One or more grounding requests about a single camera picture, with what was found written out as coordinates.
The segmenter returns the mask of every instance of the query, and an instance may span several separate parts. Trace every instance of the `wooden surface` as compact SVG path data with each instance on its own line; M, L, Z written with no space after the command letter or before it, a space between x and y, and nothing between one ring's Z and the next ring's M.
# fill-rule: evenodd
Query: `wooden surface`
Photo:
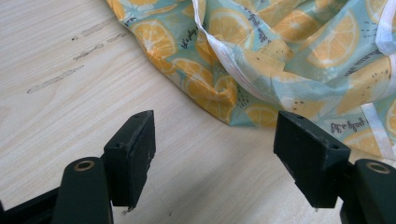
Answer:
M6 209L58 187L69 162L100 156L123 122L153 109L148 182L134 211L114 208L115 223L340 223L340 201L315 211L295 187L274 129L211 117L149 63L106 0L2 0L0 14Z

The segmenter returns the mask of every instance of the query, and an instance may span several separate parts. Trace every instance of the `lemon print fabric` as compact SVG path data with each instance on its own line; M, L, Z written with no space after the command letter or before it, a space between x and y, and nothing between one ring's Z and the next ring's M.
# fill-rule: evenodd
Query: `lemon print fabric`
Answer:
M396 50L376 37L387 18L396 38L391 0L106 1L149 61L216 119L275 127L287 110L390 155L377 142L396 142Z

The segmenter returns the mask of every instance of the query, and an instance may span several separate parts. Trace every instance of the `wood grain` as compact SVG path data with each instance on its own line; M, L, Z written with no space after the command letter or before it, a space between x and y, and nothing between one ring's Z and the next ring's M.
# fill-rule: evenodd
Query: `wood grain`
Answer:
M124 121L153 109L148 183L133 212L114 208L115 223L340 223L340 202L315 211L294 186L272 152L274 129L207 114L149 63L105 0L9 0L0 14L6 209L58 187L69 162L100 156Z

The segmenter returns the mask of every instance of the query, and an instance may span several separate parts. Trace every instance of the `fabric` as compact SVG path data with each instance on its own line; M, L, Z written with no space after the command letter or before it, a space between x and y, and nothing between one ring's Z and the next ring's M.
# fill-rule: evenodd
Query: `fabric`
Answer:
M396 0L107 0L148 59L230 125L279 109L396 160Z

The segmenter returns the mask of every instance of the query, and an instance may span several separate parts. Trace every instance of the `scratch on wood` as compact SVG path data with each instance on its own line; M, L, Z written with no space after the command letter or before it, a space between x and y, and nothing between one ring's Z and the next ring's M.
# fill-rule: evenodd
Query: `scratch on wood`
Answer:
M77 72L79 69L81 69L82 67L84 67L84 65L81 65L81 66L79 66L79 67L77 67L77 68L70 69L70 70L68 70L68 71L65 71L65 72L61 73L59 76L57 76L57 77L55 77L55 78L52 78L52 79L50 79L50 80L47 80L47 81L45 81L45 82L43 82L43 83L41 83L41 84L39 84L39 85L35 85L35 86L33 86L32 89L30 89L29 91L27 91L27 93L33 93L33 92L35 92L35 91L39 91L39 90L41 90L41 89L43 89L43 88L45 88L45 87L48 87L49 85L51 85L51 84L53 84L53 83L55 83L55 82L57 82L57 81L60 81L60 80L62 80L62 79L64 79L64 78L66 78L66 77L72 75L73 73L75 73L75 72Z
M88 51L83 51L82 53L80 53L77 57L74 57L73 59L75 61L77 61L78 59L81 59L83 57L86 57L87 55L89 55L90 53L92 53L94 50L96 49L101 49L104 45L103 44L98 44L96 45L93 49L90 49Z
M114 19L115 19L115 17L112 17L108 20L102 21L101 23L94 25L92 28L83 31L81 34L84 36L89 36L95 32L98 32L98 31L102 30L105 26L107 26L109 23L114 21Z
M116 37L110 38L107 40L107 43L116 41L119 37L125 37L127 34L118 34Z

